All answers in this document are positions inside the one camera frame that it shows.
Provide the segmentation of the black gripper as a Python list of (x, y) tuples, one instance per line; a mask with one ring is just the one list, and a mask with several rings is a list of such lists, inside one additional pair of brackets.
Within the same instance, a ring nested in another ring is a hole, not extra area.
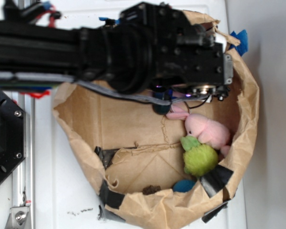
[(215, 34), (201, 24), (191, 24), (185, 14), (167, 4), (141, 2), (120, 14), (120, 27), (139, 45), (144, 59), (142, 73), (132, 76), (121, 93), (134, 94), (147, 88), (174, 90), (191, 96), (229, 95), (233, 64)]

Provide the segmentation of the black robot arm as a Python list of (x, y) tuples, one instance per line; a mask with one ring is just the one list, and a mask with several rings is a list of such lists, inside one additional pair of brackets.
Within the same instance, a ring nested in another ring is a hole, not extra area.
[(142, 95), (174, 90), (184, 100), (228, 96), (233, 63), (215, 34), (169, 5), (141, 2), (96, 29), (37, 26), (44, 13), (59, 13), (45, 3), (23, 10), (5, 2), (0, 21), (0, 88), (41, 92), (76, 83), (117, 99), (169, 105), (169, 96)]

